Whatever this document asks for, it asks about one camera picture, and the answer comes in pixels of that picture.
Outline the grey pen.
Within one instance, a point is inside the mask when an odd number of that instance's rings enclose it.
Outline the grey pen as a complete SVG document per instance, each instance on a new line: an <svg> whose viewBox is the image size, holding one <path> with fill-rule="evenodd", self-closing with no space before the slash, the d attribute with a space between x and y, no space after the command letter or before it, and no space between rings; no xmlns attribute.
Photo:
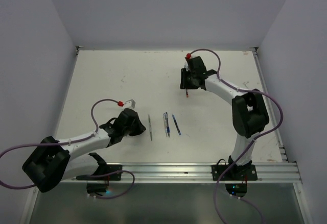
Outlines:
<svg viewBox="0 0 327 224"><path fill-rule="evenodd" d="M152 123L151 123L151 116L150 116L150 114L148 114L148 125L149 125L150 140L153 141Z"/></svg>

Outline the clear pen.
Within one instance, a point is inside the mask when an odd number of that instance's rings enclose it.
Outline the clear pen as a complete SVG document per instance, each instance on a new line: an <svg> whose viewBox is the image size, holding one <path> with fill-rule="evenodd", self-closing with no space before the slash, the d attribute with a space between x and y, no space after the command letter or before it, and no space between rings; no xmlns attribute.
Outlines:
<svg viewBox="0 0 327 224"><path fill-rule="evenodd" d="M164 113L163 114L163 123L164 123L164 129L165 129L165 134L166 134L166 137L168 137L168 126L167 126L167 119L166 119L166 114Z"/></svg>

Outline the blue pen pile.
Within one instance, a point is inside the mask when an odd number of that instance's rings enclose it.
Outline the blue pen pile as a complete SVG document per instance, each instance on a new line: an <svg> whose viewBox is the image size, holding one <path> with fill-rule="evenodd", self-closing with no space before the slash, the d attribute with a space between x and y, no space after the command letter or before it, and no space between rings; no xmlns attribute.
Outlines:
<svg viewBox="0 0 327 224"><path fill-rule="evenodd" d="M181 131L180 131L180 128L178 126L178 123L177 123L177 120L176 120L176 117L175 117L174 114L172 114L172 118L173 118L173 122L175 124L176 130L177 130L177 133L178 133L179 136L181 136Z"/></svg>

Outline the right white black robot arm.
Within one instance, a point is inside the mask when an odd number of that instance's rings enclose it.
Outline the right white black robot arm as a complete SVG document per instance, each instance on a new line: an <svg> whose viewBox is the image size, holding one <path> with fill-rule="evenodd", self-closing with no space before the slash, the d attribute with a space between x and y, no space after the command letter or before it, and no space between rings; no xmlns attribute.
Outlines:
<svg viewBox="0 0 327 224"><path fill-rule="evenodd" d="M228 175L240 179L245 173L245 165L251 161L256 136L269 123L269 115L262 94L257 89L241 91L240 88L218 79L217 72L207 70L199 56L187 54L181 69L180 89L203 89L211 92L232 109L232 124L237 133L235 147L230 155Z"/></svg>

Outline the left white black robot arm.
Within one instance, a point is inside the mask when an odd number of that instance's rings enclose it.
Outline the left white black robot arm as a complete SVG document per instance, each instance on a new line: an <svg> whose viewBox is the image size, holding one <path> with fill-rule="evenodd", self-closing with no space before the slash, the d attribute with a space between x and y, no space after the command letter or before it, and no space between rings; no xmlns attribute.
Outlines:
<svg viewBox="0 0 327 224"><path fill-rule="evenodd" d="M95 131L89 134L64 141L52 136L44 138L22 169L42 193L72 177L106 181L114 171L96 151L116 145L126 136L135 137L145 131L138 113L126 108L118 117L96 125Z"/></svg>

